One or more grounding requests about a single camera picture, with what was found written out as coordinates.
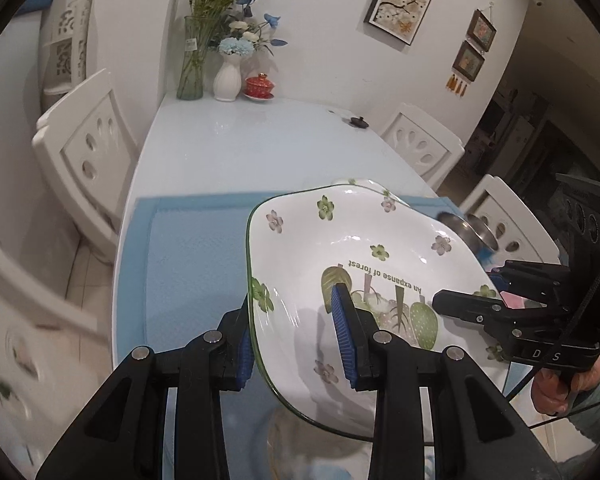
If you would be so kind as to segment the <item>person's right hand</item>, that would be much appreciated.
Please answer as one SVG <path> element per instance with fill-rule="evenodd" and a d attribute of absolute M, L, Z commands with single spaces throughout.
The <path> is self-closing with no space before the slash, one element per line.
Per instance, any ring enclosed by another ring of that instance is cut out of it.
<path fill-rule="evenodd" d="M 570 384 L 565 375 L 542 368 L 533 380 L 531 400 L 535 411 L 545 415 L 563 415 L 569 410 L 572 394 L 589 392 L 600 384 L 600 357 L 587 372 L 573 375 Z"/>

